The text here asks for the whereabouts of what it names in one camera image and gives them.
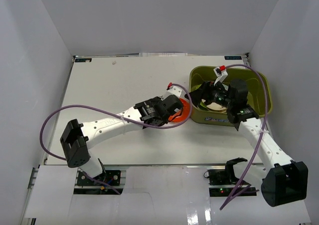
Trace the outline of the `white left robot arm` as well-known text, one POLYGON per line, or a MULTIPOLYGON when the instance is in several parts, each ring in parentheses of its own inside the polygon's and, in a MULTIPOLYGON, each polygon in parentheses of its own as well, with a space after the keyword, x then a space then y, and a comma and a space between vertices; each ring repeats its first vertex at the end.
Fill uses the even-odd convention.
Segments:
POLYGON ((90 154, 90 149, 110 138, 142 130, 148 125, 163 128, 169 118, 182 109, 180 99, 169 95, 165 99, 154 97, 137 103, 116 117, 83 123, 73 119, 67 123, 60 138, 67 165, 80 168, 93 184, 99 185, 105 180, 105 172, 98 158, 90 154))

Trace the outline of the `lime green round plate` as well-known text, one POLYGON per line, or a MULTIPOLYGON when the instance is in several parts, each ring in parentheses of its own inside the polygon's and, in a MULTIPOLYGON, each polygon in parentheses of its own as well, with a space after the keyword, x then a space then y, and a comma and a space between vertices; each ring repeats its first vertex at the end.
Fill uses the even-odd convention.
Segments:
POLYGON ((202 106, 205 109, 208 109, 208 105, 206 103, 206 101, 210 101, 211 100, 211 93, 210 93, 210 83, 202 83, 199 88, 198 88, 199 92, 200 92, 200 106, 202 106))

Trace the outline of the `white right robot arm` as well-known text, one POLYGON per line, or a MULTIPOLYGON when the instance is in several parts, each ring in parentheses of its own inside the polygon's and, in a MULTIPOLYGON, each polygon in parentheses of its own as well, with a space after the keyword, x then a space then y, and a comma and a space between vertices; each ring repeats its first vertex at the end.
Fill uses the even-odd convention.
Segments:
POLYGON ((264 130, 255 110, 248 104, 245 81, 234 79, 227 88, 221 82, 205 81, 190 92, 194 106, 201 102, 226 108, 227 119, 255 149, 267 175, 261 180, 261 193, 272 207, 303 200, 307 196, 308 168, 287 155, 264 130))

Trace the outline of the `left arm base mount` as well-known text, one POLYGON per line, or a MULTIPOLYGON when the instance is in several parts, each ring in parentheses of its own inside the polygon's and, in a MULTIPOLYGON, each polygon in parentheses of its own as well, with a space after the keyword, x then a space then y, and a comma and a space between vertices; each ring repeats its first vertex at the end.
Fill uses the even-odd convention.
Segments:
POLYGON ((82 171, 77 174, 73 194, 75 195, 120 195, 123 192, 122 172, 120 170, 106 170, 103 174, 94 178, 114 187, 115 190, 104 184, 92 181, 82 171))

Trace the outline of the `orange round plate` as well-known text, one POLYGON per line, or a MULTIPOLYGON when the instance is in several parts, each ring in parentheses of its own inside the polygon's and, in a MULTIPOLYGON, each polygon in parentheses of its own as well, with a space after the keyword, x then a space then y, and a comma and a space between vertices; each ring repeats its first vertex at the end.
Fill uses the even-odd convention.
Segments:
POLYGON ((183 104, 183 108, 177 111, 175 114, 169 117, 168 121, 173 123, 180 123, 187 120, 187 117, 190 112, 190 104, 185 99, 180 98, 180 101, 183 104))

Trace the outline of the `cream plate with black patch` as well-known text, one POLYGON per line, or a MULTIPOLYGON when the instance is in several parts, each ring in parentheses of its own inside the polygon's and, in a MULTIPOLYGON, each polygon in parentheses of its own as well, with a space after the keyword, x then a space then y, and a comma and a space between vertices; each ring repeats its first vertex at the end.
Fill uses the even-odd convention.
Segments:
POLYGON ((208 104, 208 105, 206 105, 205 102, 206 102, 206 100, 202 99, 201 105, 204 108, 208 109, 209 111, 224 113, 227 110, 224 106, 221 106, 215 102, 212 102, 211 104, 208 104))

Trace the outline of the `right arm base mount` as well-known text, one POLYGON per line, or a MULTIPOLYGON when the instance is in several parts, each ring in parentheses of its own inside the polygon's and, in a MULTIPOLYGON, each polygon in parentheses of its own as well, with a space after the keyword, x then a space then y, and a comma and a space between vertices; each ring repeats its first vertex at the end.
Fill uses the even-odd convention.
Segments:
POLYGON ((203 177, 209 180, 209 195, 213 197, 228 197, 235 187, 238 177, 234 173, 234 165, 247 162, 244 158, 235 158, 226 162, 221 169, 207 169, 203 177))

